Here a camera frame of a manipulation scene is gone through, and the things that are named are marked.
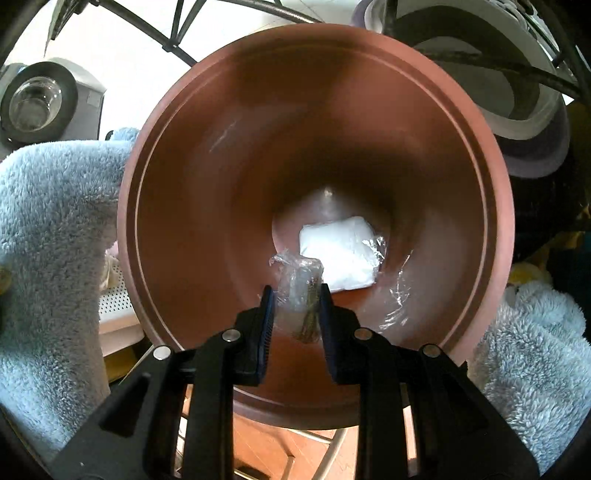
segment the curved metal bar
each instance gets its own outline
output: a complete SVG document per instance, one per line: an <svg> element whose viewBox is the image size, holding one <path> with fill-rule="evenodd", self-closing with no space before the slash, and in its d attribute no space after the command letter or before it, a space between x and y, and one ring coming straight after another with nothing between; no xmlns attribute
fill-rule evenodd
<svg viewBox="0 0 591 480"><path fill-rule="evenodd" d="M582 96L581 89L578 85L545 70L532 67L531 65L523 65L514 61L488 57L479 53L466 53L462 51L426 51L421 50L420 48L417 50L433 61L448 61L450 63L499 70L500 72L516 73L524 79L528 79L541 85L546 85L547 87L557 90L560 93L564 93L575 100L580 99Z"/></svg>
<svg viewBox="0 0 591 480"><path fill-rule="evenodd" d="M243 7L254 8L261 12L266 12L271 15L284 18L285 20L292 21L293 23L323 23L322 20L318 20L314 17L309 17L299 13L296 10L292 10L287 7L280 7L279 5L265 2L264 0L220 0L222 2L228 2L230 4L242 5Z"/></svg>

